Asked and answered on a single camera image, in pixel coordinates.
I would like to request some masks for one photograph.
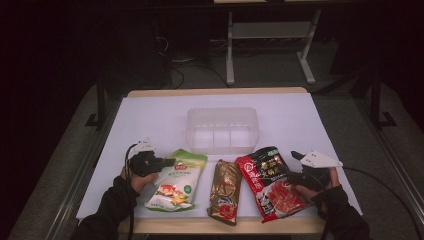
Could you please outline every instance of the black sleeve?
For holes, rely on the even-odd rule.
[[[342,186],[337,186],[321,193],[312,199],[320,209],[326,202],[328,215],[318,210],[318,215],[328,221],[327,227],[335,240],[371,239],[368,223],[348,202],[348,196]]]
[[[130,198],[125,180],[120,176],[116,177],[113,180],[113,187],[103,194],[97,212],[84,218],[70,239],[118,239],[119,223],[129,216],[129,201],[131,199],[135,207],[138,196],[139,194],[131,188]]]

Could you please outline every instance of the power cord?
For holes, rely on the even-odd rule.
[[[412,224],[414,225],[415,231],[417,233],[417,237],[419,240],[422,240],[422,236],[420,233],[420,229],[418,228],[418,224],[417,221],[415,220],[412,211],[408,208],[408,206],[406,205],[406,203],[400,198],[400,196],[398,194],[395,193],[395,191],[393,191],[389,186],[387,186],[387,184],[385,184],[383,181],[381,181],[380,179],[378,179],[377,177],[371,175],[370,173],[367,173],[365,171],[356,169],[356,168],[351,168],[351,167],[343,167],[343,169],[346,170],[350,170],[350,171],[354,171],[354,172],[359,172],[362,173],[372,179],[374,179],[375,181],[377,181],[378,183],[380,183],[383,187],[385,187],[387,190],[389,190],[393,196],[396,197],[396,199],[402,204],[402,206],[405,208],[406,212],[408,213],[409,217],[411,218]]]
[[[172,77],[169,77],[170,78],[170,80],[169,80],[169,88],[170,89],[178,89],[178,88],[180,88],[182,85],[183,85],[183,83],[184,83],[184,80],[185,80],[185,77],[184,77],[184,73],[182,73],[181,71],[179,71],[179,70],[177,70],[177,69],[175,69],[175,68],[170,68],[172,71],[175,71],[175,72],[177,72],[178,74],[180,74],[180,76],[181,76],[181,81],[180,81],[180,83],[178,84],[178,85],[174,85],[174,81],[172,80]]]
[[[232,85],[229,85],[229,84],[227,84],[227,82],[225,81],[225,79],[221,76],[221,74],[219,74],[216,70],[214,70],[214,69],[212,69],[212,68],[210,68],[210,67],[207,67],[207,66],[202,66],[202,65],[190,65],[190,66],[178,66],[178,67],[176,67],[176,68],[204,68],[204,69],[207,69],[207,70],[209,70],[209,71],[212,71],[212,72],[214,72],[218,77],[219,77],[219,79],[221,79],[221,81],[225,84],[225,86],[227,87],[227,88],[230,88]],[[183,78],[183,80],[182,80],[182,82],[184,82],[184,74],[181,72],[181,71],[179,71],[179,70],[177,70],[176,68],[171,68],[172,70],[174,70],[174,71],[176,71],[176,72],[178,72],[181,76],[182,76],[182,78]]]
[[[129,167],[129,158],[128,155],[130,154],[130,151],[133,147],[135,147],[137,144],[132,144],[125,154],[125,180],[127,182],[127,193],[128,193],[128,210],[130,212],[130,229],[128,231],[128,240],[132,239],[133,233],[134,233],[134,204],[133,204],[133,192],[131,187],[131,174],[130,174],[130,167]]]
[[[328,210],[330,208],[330,205],[328,204],[329,201],[327,199],[327,189],[325,188],[325,186],[322,185],[321,181],[318,180],[314,175],[312,175],[312,174],[310,174],[308,172],[304,172],[303,174],[308,175],[308,177],[314,179],[314,181],[316,181],[321,186],[322,192],[320,194],[323,194],[323,196],[324,196],[324,201],[323,202],[327,206],[327,210]],[[328,229],[328,227],[329,227],[329,218],[330,218],[330,215],[327,215],[327,218],[325,219],[324,230],[322,231],[320,240],[327,239],[327,235],[328,235],[328,231],[329,231],[329,229]]]

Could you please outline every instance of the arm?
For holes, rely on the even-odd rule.
[[[113,186],[103,195],[97,212],[84,218],[73,232],[71,239],[118,239],[118,227],[122,220],[129,216],[129,201],[137,205],[136,198],[144,186],[157,178],[156,173],[140,177],[133,174],[131,177],[131,196],[127,191],[125,174],[113,180]]]
[[[339,183],[337,170],[330,168],[330,175],[331,184],[325,192],[314,192],[304,186],[296,186],[295,189],[315,203],[318,215],[327,219],[328,229],[334,239],[371,239],[368,224],[349,204],[348,196]]]

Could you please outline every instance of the hand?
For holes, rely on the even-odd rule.
[[[121,177],[123,179],[126,179],[125,167],[122,168]],[[141,191],[143,191],[144,187],[147,184],[154,182],[158,178],[158,174],[151,173],[145,177],[140,177],[137,174],[133,174],[132,171],[130,170],[130,178],[131,178],[131,187],[134,189],[134,191],[136,191],[137,193],[140,193]]]
[[[326,186],[326,189],[330,189],[330,188],[333,188],[333,187],[340,186],[339,175],[337,174],[337,169],[334,168],[334,167],[331,167],[328,170],[330,171],[331,182]],[[302,194],[303,196],[305,196],[309,199],[312,199],[312,198],[316,197],[318,194],[320,194],[321,192],[323,192],[323,191],[316,192],[316,191],[310,190],[310,189],[308,189],[308,188],[306,188],[302,185],[297,185],[294,188],[300,194]],[[325,202],[323,202],[321,204],[320,210],[323,213],[327,214],[328,209],[327,209],[327,206],[325,205]]]

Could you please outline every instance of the chip bag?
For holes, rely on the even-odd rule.
[[[287,167],[276,147],[266,147],[236,159],[252,190],[262,223],[288,217],[310,205],[288,182],[281,164]]]
[[[237,209],[243,176],[236,163],[219,160],[210,193],[208,216],[230,226],[237,225]]]
[[[207,156],[179,149],[167,158],[175,158],[173,167],[164,168],[154,182],[158,186],[153,197],[145,204],[152,211],[179,212],[193,209],[194,193]]]

